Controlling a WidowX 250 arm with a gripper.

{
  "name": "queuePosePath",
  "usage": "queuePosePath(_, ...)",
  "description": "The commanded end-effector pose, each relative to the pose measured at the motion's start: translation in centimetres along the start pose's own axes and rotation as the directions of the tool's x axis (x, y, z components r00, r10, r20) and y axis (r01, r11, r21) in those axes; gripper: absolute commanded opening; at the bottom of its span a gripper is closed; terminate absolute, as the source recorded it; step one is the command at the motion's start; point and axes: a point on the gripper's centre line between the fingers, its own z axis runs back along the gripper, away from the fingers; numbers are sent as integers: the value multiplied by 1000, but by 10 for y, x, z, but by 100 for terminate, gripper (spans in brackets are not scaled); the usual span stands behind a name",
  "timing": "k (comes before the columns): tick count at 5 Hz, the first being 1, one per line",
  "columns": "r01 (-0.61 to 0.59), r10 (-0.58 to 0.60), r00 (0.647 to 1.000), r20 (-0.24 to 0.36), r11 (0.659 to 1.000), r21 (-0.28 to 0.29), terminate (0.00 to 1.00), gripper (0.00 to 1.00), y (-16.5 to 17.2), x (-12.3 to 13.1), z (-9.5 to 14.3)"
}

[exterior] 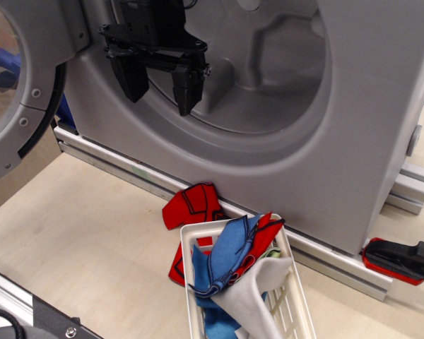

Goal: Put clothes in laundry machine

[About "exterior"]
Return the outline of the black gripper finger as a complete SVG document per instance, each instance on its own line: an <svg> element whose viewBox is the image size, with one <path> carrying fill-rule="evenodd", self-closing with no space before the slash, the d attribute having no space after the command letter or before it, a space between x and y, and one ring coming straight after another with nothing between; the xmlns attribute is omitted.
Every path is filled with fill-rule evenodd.
<svg viewBox="0 0 424 339"><path fill-rule="evenodd" d="M138 102L149 89L146 67L134 56L111 56L110 63L126 97L133 103Z"/></svg>
<svg viewBox="0 0 424 339"><path fill-rule="evenodd" d="M182 117L189 115L196 104L202 100L204 81L208 73L208 63L199 67L178 64L172 71L173 93Z"/></svg>

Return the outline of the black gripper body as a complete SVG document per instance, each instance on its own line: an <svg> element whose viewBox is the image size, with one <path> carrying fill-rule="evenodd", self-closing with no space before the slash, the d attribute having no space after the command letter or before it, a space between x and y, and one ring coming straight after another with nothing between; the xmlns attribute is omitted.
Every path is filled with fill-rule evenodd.
<svg viewBox="0 0 424 339"><path fill-rule="evenodd" d="M207 67L207 44L185 29L185 11L196 2L118 1L119 23L100 26L99 33L118 52L177 52L190 59L195 67Z"/></svg>

